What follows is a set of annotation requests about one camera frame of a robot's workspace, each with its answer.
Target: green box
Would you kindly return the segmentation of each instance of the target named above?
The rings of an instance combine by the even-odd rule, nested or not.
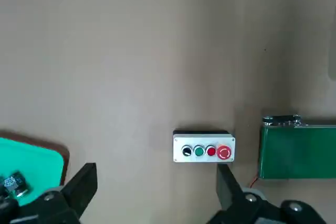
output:
[[[262,126],[258,176],[336,178],[336,126]]]

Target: teal board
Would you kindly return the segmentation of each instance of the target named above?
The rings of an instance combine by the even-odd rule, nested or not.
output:
[[[31,187],[29,194],[18,199],[22,206],[60,185],[64,159],[56,151],[0,137],[0,164],[0,176],[18,170]]]

